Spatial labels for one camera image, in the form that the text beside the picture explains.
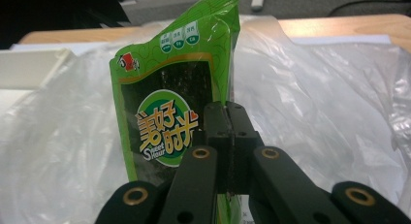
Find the green circle label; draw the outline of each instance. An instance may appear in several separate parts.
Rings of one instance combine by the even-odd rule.
[[[145,160],[157,160],[178,167],[191,145],[192,133],[199,126],[199,116],[177,93],[162,89],[149,94],[136,114]]]

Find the mounting hole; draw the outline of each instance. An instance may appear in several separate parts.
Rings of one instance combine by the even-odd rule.
[[[321,213],[321,212],[314,212],[312,217],[314,218],[314,220],[316,222],[321,223],[321,224],[330,224],[330,223],[332,223],[330,221],[330,218],[327,215],[325,215],[324,213]]]
[[[184,211],[177,216],[178,223],[191,223],[194,220],[193,213]]]
[[[269,158],[269,159],[276,159],[280,156],[280,153],[278,153],[277,150],[272,149],[272,148],[264,148],[262,150],[262,154],[264,157]]]
[[[145,201],[148,192],[143,187],[130,188],[123,196],[123,202],[129,206],[135,206]]]
[[[367,191],[361,189],[361,188],[347,188],[345,190],[345,195],[347,197],[362,206],[366,207],[371,207],[375,205],[375,199],[373,196],[371,196]]]
[[[207,158],[209,156],[209,151],[206,148],[197,148],[193,151],[193,156],[195,158]]]

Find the green snack bag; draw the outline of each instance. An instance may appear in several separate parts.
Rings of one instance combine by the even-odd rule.
[[[159,185],[172,179],[192,132],[203,129],[205,105],[232,99],[238,32],[237,0],[201,0],[151,41],[122,48],[111,60],[130,180]],[[228,201],[221,199],[223,220]]]

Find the white plastic sheet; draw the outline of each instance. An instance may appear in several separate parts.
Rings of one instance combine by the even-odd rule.
[[[72,60],[0,117],[0,223],[92,223],[127,182],[109,60],[162,25]],[[235,97],[318,186],[362,182],[410,216],[410,68],[395,46],[296,46],[275,19],[247,17]]]

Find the plastic bag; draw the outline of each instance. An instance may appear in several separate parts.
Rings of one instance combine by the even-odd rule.
[[[200,0],[144,44],[111,60],[118,127],[130,180],[174,177],[207,103],[230,100],[238,0]]]
[[[0,117],[3,223],[92,223],[127,182],[109,61],[163,24],[70,62]],[[363,182],[410,216],[411,55],[373,44],[296,46],[273,18],[247,17],[241,28],[235,101],[265,143],[320,187]]]

